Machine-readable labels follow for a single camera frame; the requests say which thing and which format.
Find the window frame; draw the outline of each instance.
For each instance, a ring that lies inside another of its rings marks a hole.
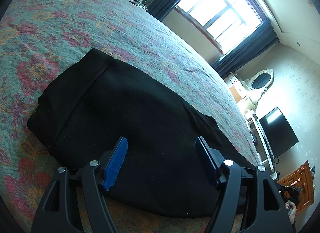
[[[199,31],[202,32],[206,36],[207,39],[211,41],[211,43],[219,50],[219,52],[224,55],[227,52],[222,51],[222,47],[220,44],[216,41],[217,38],[219,38],[225,31],[223,31],[218,37],[214,38],[209,31],[207,31],[207,28],[209,28],[217,19],[220,18],[220,16],[225,13],[228,9],[232,9],[233,12],[238,16],[238,18],[241,20],[242,23],[245,23],[243,18],[239,15],[239,13],[233,8],[233,6],[227,1],[223,0],[227,6],[224,7],[218,14],[213,16],[205,25],[201,25],[195,18],[193,18],[189,13],[201,2],[202,0],[198,1],[192,8],[190,8],[187,12],[185,12],[183,9],[181,9],[178,5],[175,6],[175,10],[180,13],[182,16],[184,16],[189,22],[191,22]],[[261,22],[267,19],[263,9],[260,7],[258,2],[256,0],[245,0],[249,6],[254,10],[254,12],[257,14],[257,16],[260,18]]]

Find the bed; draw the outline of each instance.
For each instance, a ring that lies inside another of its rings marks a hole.
[[[245,121],[223,80],[130,0],[13,0],[0,22],[0,195],[26,232],[59,167],[27,129],[27,120],[48,84],[91,48],[136,66],[212,115],[236,150],[258,165]],[[79,198],[89,232],[81,189]],[[107,202],[120,233],[203,232],[209,221],[166,218]]]

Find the wooden cabinet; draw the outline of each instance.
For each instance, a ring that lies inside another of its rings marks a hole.
[[[285,186],[290,186],[294,183],[295,187],[302,187],[301,202],[297,207],[297,213],[314,203],[313,182],[308,161],[285,178],[279,180],[278,183]]]

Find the window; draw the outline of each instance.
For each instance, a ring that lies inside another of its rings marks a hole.
[[[228,52],[265,19],[254,0],[181,0],[177,9]]]

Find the tv stand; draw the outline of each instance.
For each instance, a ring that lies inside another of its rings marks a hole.
[[[265,154],[266,154],[266,157],[267,157],[265,160],[262,160],[261,155],[259,154],[259,152],[257,152],[258,158],[259,158],[259,161],[260,161],[260,165],[263,165],[263,166],[269,165],[271,171],[274,172],[275,171],[275,167],[273,166],[273,162],[272,162],[273,153],[272,153],[272,150],[271,150],[271,148],[269,146],[269,142],[268,142],[267,138],[264,135],[264,131],[263,131],[262,127],[259,124],[259,121],[257,119],[256,114],[254,113],[253,110],[249,110],[248,109],[248,112],[245,114],[245,119],[247,121],[248,127],[251,130],[256,129],[256,131],[257,131],[256,134],[258,134],[258,136],[259,136],[260,142],[263,145],[263,148],[264,148],[264,151],[265,151]]]

